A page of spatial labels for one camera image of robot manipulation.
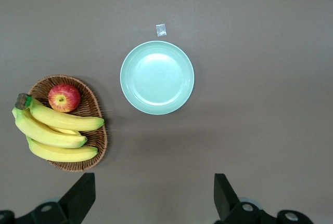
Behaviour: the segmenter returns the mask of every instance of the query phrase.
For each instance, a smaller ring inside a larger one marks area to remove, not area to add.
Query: red apple
[[[48,102],[52,109],[59,112],[75,110],[80,103],[79,90],[70,84],[58,84],[52,87],[48,93]]]

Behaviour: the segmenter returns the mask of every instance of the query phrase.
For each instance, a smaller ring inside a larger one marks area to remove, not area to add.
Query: plate center
[[[180,65],[165,54],[150,54],[133,69],[134,95],[152,106],[162,106],[177,99],[184,80]]]

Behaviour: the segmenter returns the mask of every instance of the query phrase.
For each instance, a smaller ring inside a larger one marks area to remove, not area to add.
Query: turquoise plate
[[[163,115],[187,101],[194,86],[194,71],[186,54],[177,46],[149,41],[127,55],[120,71],[120,84],[135,108]]]

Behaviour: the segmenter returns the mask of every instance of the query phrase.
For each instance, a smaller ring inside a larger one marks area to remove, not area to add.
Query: brown woven basket
[[[82,81],[75,77],[67,76],[67,75],[52,75],[45,77],[35,83],[29,90],[28,94],[39,100],[45,106],[50,107],[48,103],[48,92],[51,88],[57,84],[70,84],[75,86],[80,94],[81,101],[79,106],[72,111],[70,114],[78,115],[78,116],[97,116],[103,117],[98,101],[94,95],[94,93],[89,89],[87,85],[85,85]],[[94,167],[105,155],[105,151],[108,145],[107,131],[105,126],[94,130],[94,131],[81,131],[83,136],[87,137],[87,142],[84,146],[93,146],[98,148],[98,154],[87,161],[83,162],[74,162],[74,163],[63,163],[63,162],[53,162],[48,161],[55,167],[71,171],[71,172],[80,172],[85,171],[89,168]]]

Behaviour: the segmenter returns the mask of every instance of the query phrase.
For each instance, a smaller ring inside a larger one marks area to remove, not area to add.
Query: clear plastic piece
[[[166,36],[165,24],[156,25],[157,37]]]

